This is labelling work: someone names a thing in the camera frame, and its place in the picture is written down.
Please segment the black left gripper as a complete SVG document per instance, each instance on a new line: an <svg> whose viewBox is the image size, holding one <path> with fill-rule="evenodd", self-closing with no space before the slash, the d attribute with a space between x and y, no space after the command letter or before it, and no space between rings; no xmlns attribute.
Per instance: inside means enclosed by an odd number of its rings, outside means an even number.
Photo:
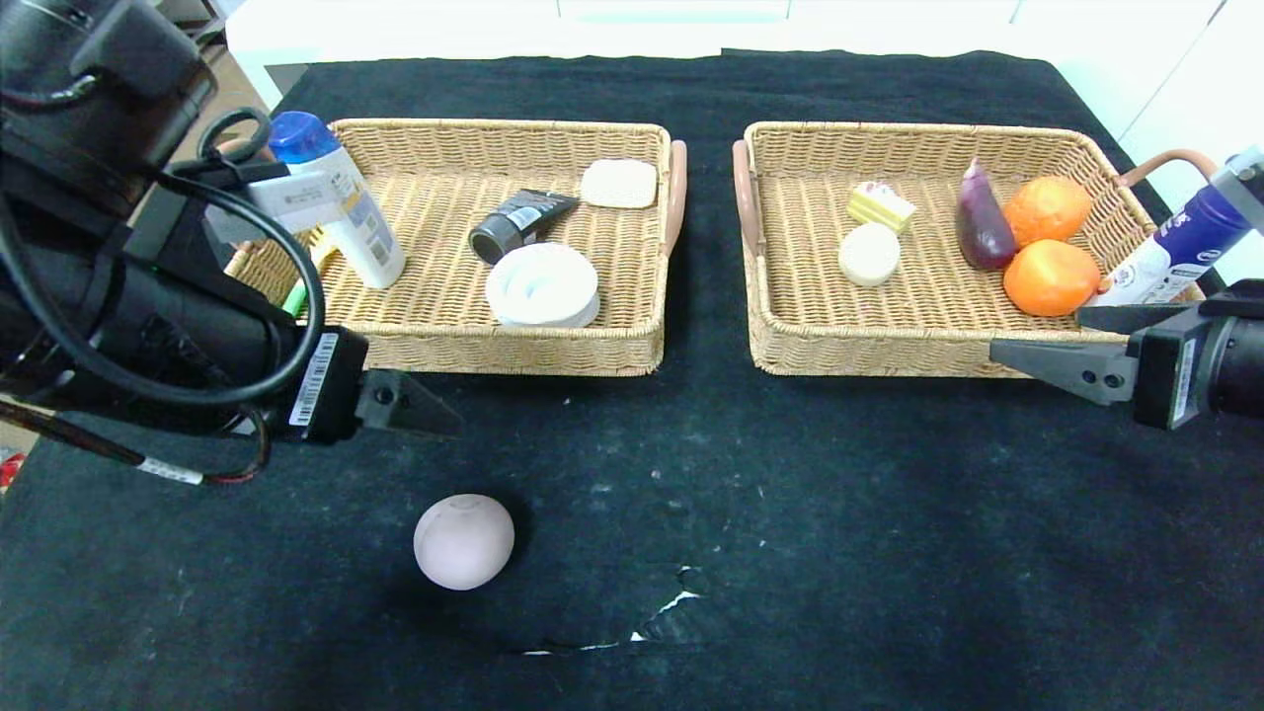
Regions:
<svg viewBox="0 0 1264 711"><path fill-rule="evenodd" d="M177 269L174 380L196 390L243 387L279 369L303 333L297 320L257 288L221 272ZM292 381L249 404L174 409L174 429L190 435L246 435L246 409L265 417L281 442L339 442L356 431L456 439L464 419L415 374L367 369L367 340L324 326L319 345Z"/></svg>

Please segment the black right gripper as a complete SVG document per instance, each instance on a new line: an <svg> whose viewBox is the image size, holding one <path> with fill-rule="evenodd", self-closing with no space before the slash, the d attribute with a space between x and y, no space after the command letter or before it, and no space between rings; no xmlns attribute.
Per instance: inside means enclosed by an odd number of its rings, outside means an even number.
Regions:
<svg viewBox="0 0 1264 711"><path fill-rule="evenodd" d="M1165 431L1212 412L1261 419L1261 280L1197 304L1085 306L1077 325L1136 333L1138 357L1122 343L991 342L988 358L1101 406L1133 401L1138 423Z"/></svg>

